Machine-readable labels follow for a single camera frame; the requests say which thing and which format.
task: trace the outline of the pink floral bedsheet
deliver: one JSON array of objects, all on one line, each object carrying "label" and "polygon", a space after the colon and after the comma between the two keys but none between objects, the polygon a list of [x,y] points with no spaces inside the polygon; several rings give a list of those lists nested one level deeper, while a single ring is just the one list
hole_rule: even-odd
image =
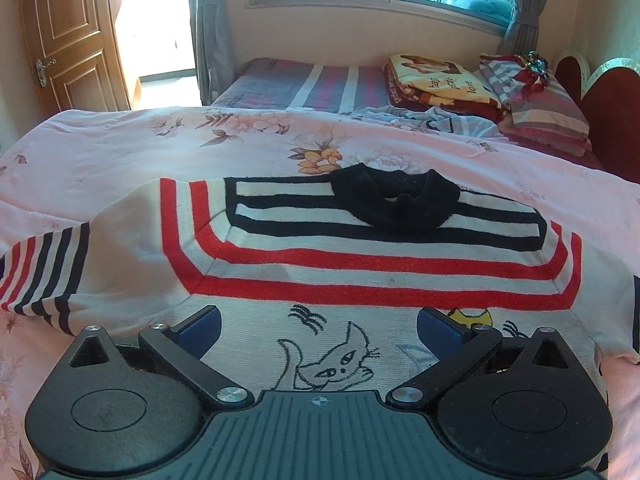
[{"label": "pink floral bedsheet", "polygon": [[[0,254],[23,238],[91,219],[167,176],[321,174],[364,162],[431,168],[507,196],[621,257],[640,274],[640,186],[518,146],[364,123],[323,112],[164,108],[63,112],[0,157]],[[71,339],[42,319],[0,312],[0,478],[42,472],[24,434],[31,399]],[[609,478],[640,478],[640,367],[604,360],[614,436]]]}]

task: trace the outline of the gray ribbed plate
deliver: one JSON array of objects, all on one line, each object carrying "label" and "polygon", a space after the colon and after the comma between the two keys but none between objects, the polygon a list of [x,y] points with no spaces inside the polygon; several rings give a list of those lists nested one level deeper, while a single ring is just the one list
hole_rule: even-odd
[{"label": "gray ribbed plate", "polygon": [[[143,480],[497,478],[451,454],[423,416],[390,410],[375,392],[266,392],[248,410],[215,416],[202,438],[181,457],[140,476]],[[583,472],[574,480],[597,478],[593,472]]]}]

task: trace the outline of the striped sweater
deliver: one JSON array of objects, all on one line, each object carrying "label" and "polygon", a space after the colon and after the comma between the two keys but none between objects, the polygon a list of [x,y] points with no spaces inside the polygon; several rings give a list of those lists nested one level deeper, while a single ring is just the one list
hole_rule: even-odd
[{"label": "striped sweater", "polygon": [[216,304],[204,361],[255,393],[386,393],[437,361],[417,336],[425,306],[507,336],[553,326],[603,394],[603,355],[640,360],[640,280],[615,256],[433,170],[161,179],[15,245],[0,272],[2,309],[69,334]]}]

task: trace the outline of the black collar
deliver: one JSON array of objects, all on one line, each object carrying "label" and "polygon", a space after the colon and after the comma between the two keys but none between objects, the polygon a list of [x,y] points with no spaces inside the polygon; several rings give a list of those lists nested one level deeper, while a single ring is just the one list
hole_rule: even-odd
[{"label": "black collar", "polygon": [[409,175],[357,164],[334,171],[330,182],[343,209],[373,227],[396,234],[434,230],[453,214],[460,198],[460,188],[435,170]]}]

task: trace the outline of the door panel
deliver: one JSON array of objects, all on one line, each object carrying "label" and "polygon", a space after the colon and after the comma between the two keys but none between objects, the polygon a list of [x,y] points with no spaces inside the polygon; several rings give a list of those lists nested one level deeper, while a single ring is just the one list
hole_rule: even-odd
[{"label": "door panel", "polygon": [[109,0],[22,0],[22,5],[31,62],[55,60],[46,69],[47,86],[38,84],[50,115],[69,108],[130,109]]}]

